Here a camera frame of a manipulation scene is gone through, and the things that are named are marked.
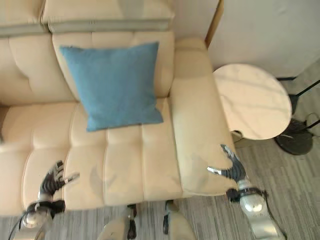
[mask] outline sofa seat cushion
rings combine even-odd
[[[0,215],[19,215],[35,201],[58,160],[80,178],[56,193],[69,210],[182,197],[167,98],[157,99],[163,123],[86,132],[80,103],[13,106],[2,126]]]

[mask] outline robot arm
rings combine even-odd
[[[8,240],[11,239],[17,225],[19,225],[18,232],[15,234],[14,240],[44,239],[46,232],[51,228],[55,214],[64,212],[66,208],[65,201],[53,201],[55,192],[80,176],[79,173],[76,173],[63,179],[63,174],[64,164],[62,161],[58,161],[43,179],[38,200],[27,208],[13,227]]]
[[[255,239],[259,240],[285,240],[286,234],[279,228],[273,218],[266,192],[254,187],[247,178],[245,168],[237,155],[226,145],[221,145],[227,157],[232,161],[229,169],[216,169],[211,166],[207,170],[213,174],[234,179],[238,190],[230,189],[227,196],[231,202],[239,202],[243,213],[247,216]]]

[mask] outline throw pillow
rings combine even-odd
[[[88,132],[163,122],[154,90],[158,47],[60,47],[88,114]]]

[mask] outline wall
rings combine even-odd
[[[177,37],[205,38],[218,0],[174,0]],[[214,68],[249,63],[297,76],[320,58],[320,0],[225,0],[209,47]]]
[[[205,39],[218,2],[219,0],[173,0],[175,36],[199,36]]]

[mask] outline round side table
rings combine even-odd
[[[287,128],[292,116],[290,99],[271,74],[248,64],[229,64],[213,75],[231,132],[264,140]]]

